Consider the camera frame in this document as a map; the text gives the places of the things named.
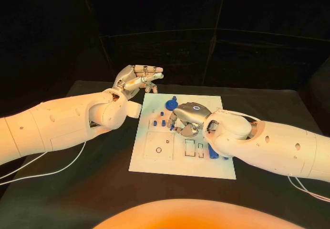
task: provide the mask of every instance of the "black table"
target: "black table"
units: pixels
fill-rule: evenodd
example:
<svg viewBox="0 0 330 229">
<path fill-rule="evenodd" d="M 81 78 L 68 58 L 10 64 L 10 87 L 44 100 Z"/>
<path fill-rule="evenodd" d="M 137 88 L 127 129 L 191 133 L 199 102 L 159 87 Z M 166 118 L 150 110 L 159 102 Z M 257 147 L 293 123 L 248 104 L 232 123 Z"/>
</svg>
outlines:
<svg viewBox="0 0 330 229">
<path fill-rule="evenodd" d="M 113 83 L 77 81 L 68 96 L 110 88 Z M 254 90 L 160 85 L 169 94 L 219 95 L 224 108 L 263 120 L 320 133 L 291 90 Z M 133 101 L 143 103 L 140 92 Z M 330 205 L 299 191 L 287 177 L 234 159 L 237 180 L 129 172 L 139 120 L 127 118 L 119 130 L 87 142 L 82 155 L 61 173 L 15 182 L 0 201 L 2 228 L 91 228 L 126 209 L 172 198 L 228 202 L 278 216 L 307 228 L 327 228 Z M 57 171 L 82 145 L 51 152 L 16 177 Z M 303 179 L 310 191 L 330 195 L 330 184 Z"/>
</svg>

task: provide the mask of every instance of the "screw hole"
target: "screw hole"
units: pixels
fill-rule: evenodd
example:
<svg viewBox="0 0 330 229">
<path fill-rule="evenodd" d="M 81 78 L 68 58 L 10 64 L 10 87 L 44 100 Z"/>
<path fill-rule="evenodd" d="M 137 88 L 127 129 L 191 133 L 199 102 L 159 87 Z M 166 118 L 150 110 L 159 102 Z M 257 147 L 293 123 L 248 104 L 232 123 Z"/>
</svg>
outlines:
<svg viewBox="0 0 330 229">
<path fill-rule="evenodd" d="M 297 148 L 297 150 L 300 150 L 300 143 L 296 144 L 296 148 Z"/>
</svg>

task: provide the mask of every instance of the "white board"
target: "white board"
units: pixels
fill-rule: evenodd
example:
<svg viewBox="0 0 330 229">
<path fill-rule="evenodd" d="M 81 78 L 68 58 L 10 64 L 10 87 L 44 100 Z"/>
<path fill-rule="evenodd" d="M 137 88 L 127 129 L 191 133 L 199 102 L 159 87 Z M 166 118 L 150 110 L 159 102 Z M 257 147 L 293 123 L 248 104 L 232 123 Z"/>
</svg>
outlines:
<svg viewBox="0 0 330 229">
<path fill-rule="evenodd" d="M 222 109 L 219 96 L 185 94 L 146 94 L 142 116 L 136 134 L 136 143 L 130 163 L 130 171 L 173 174 L 195 177 L 237 179 L 232 158 L 219 156 L 211 159 L 208 143 L 202 133 L 189 138 L 170 131 L 168 126 L 172 111 L 166 102 L 178 97 L 178 103 L 196 102 L 208 107 L 211 112 Z"/>
</svg>

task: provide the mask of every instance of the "blue knob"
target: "blue knob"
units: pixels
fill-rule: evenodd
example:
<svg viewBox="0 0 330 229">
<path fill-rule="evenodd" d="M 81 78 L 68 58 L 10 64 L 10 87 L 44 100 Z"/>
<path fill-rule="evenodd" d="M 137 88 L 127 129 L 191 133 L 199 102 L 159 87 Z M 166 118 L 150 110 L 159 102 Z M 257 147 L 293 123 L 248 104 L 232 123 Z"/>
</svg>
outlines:
<svg viewBox="0 0 330 229">
<path fill-rule="evenodd" d="M 211 145 L 209 145 L 209 154 L 211 154 L 211 159 L 218 159 L 219 158 L 219 154 L 214 151 Z"/>
<path fill-rule="evenodd" d="M 169 100 L 165 104 L 169 111 L 173 111 L 178 108 L 178 98 L 173 97 L 172 100 Z"/>
</svg>

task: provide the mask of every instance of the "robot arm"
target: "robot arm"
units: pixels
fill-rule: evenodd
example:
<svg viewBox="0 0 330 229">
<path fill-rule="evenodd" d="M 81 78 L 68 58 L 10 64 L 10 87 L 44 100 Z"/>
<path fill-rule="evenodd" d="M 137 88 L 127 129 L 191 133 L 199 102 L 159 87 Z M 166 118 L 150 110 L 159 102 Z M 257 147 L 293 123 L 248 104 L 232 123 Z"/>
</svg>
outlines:
<svg viewBox="0 0 330 229">
<path fill-rule="evenodd" d="M 0 118 L 0 164 L 35 153 L 70 148 L 117 129 L 126 117 L 139 118 L 142 105 L 129 101 L 152 80 L 163 78 L 163 69 L 129 65 L 113 88 L 41 103 L 22 113 Z"/>
<path fill-rule="evenodd" d="M 235 156 L 273 173 L 330 182 L 330 138 L 290 125 L 267 121 L 250 123 L 247 115 L 232 111 L 211 113 L 196 103 L 182 104 L 173 110 L 170 126 L 175 116 L 183 118 L 185 124 L 176 131 L 191 136 L 202 130 L 205 141 L 219 155 Z"/>
</svg>

